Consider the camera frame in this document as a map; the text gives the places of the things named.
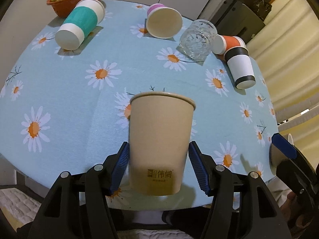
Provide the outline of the right hand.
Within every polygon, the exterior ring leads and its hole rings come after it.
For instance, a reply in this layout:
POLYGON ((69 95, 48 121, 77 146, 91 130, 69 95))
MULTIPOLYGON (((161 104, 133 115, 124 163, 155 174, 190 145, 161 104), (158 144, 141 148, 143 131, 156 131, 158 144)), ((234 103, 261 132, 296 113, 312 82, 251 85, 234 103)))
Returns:
POLYGON ((314 219, 314 214, 304 210, 297 202, 297 195, 289 192, 280 210, 287 223, 290 224, 292 238, 299 238, 314 219))

